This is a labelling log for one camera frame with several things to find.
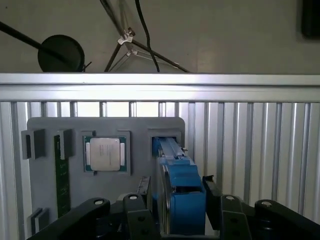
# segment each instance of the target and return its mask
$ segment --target white wall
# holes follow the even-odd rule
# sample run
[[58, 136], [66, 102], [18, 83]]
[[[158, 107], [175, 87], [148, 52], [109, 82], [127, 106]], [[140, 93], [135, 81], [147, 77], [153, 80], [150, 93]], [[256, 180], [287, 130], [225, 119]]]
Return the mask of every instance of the white wall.
[[[155, 51], [192, 72], [319, 74], [320, 42], [298, 32], [300, 0], [140, 0]], [[133, 0], [124, 6], [136, 39], [145, 35]], [[0, 0], [0, 21], [43, 41], [65, 34], [83, 47], [88, 72], [102, 72], [119, 37], [99, 0]], [[40, 72], [37, 51], [0, 33], [0, 72]], [[162, 72], [179, 72], [161, 65]], [[121, 72], [155, 72], [129, 60]]]

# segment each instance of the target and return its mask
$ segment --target metal clamp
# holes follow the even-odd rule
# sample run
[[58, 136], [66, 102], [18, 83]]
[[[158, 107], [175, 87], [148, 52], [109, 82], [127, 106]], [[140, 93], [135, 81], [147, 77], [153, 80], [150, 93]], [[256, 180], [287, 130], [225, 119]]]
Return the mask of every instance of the metal clamp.
[[132, 35], [130, 35], [130, 33], [125, 33], [124, 34], [124, 38], [123, 37], [120, 37], [119, 39], [118, 39], [118, 43], [120, 44], [120, 45], [123, 45], [123, 44], [125, 44], [125, 43], [132, 43], [132, 40], [134, 39], [134, 37], [132, 36]]

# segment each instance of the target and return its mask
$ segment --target black cable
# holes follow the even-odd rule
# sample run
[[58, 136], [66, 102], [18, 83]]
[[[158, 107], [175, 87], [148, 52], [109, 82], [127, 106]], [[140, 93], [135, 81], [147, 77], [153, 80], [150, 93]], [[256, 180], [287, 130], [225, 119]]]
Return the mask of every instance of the black cable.
[[135, 6], [136, 6], [136, 10], [138, 12], [138, 15], [139, 15], [139, 18], [140, 18], [140, 21], [141, 21], [141, 24], [142, 24], [142, 27], [143, 27], [143, 30], [145, 32], [145, 36], [146, 36], [146, 46], [148, 47], [148, 51], [151, 55], [151, 58], [154, 62], [154, 65], [156, 67], [156, 70], [157, 72], [159, 73], [160, 72], [160, 69], [159, 69], [159, 65], [158, 65], [158, 62], [156, 60], [156, 57], [151, 49], [151, 46], [150, 46], [150, 35], [149, 35], [149, 31], [148, 31], [148, 28], [147, 28], [147, 25], [146, 25], [146, 22], [145, 22], [145, 19], [144, 19], [144, 16], [142, 14], [142, 11], [141, 11], [141, 7], [140, 7], [140, 2], [139, 0], [135, 0]]

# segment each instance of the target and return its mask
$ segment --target black lamp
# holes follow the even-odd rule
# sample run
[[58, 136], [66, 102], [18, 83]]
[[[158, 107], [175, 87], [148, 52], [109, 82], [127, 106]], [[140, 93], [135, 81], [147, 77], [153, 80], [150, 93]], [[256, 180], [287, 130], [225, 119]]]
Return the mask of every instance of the black lamp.
[[80, 44], [66, 35], [53, 35], [39, 43], [0, 21], [0, 31], [38, 49], [38, 63], [43, 72], [82, 72], [85, 53]]

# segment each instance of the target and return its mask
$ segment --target green circuit board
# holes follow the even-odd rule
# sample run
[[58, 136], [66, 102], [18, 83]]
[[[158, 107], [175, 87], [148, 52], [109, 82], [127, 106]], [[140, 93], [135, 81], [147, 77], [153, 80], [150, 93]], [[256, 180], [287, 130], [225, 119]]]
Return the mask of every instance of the green circuit board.
[[54, 136], [55, 184], [58, 218], [65, 215], [71, 209], [69, 159], [61, 159], [60, 147], [60, 136]]

